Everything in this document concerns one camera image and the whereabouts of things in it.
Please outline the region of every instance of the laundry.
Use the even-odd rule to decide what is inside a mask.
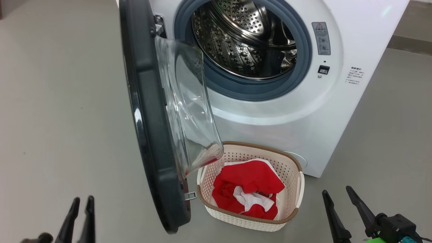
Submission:
[[[270,163],[262,159],[225,163],[213,186],[219,208],[268,220],[276,217],[276,195],[285,188]]]

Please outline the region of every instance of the plastic laundry basket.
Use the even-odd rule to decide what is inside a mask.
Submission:
[[[198,170],[197,191],[209,214],[229,224],[253,230],[274,232],[280,230],[297,214],[305,190],[302,167],[291,155],[279,150],[254,144],[224,142],[223,157]],[[217,207],[212,197],[213,182],[225,162],[247,161],[255,158],[268,160],[285,185],[276,196],[278,215],[275,220],[254,218],[229,212]]]

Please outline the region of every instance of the green part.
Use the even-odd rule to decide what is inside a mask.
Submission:
[[[372,240],[368,240],[367,243],[386,243],[386,242],[383,241],[381,238],[375,238]]]

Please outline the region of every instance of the open door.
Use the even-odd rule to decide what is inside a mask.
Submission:
[[[223,145],[213,121],[197,47],[158,36],[148,0],[120,0],[124,65],[144,169],[168,233],[191,219],[186,176],[216,161]]]

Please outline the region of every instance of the door hinge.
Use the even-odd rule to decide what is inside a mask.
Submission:
[[[160,15],[155,15],[154,17],[155,17],[156,34],[162,38],[166,38],[165,23],[163,21],[163,17]]]

